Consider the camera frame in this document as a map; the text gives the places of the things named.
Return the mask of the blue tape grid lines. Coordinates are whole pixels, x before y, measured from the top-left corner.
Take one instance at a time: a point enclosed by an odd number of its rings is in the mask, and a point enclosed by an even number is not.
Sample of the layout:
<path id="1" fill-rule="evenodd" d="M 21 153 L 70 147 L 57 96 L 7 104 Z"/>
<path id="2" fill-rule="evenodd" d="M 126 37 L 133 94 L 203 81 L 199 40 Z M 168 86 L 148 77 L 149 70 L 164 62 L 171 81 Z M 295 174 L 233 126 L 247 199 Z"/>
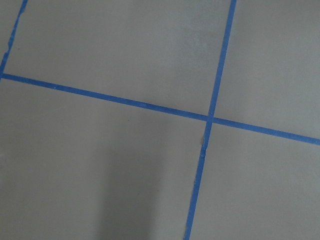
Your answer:
<path id="1" fill-rule="evenodd" d="M 317 0 L 8 0 L 3 240 L 317 240 Z"/>

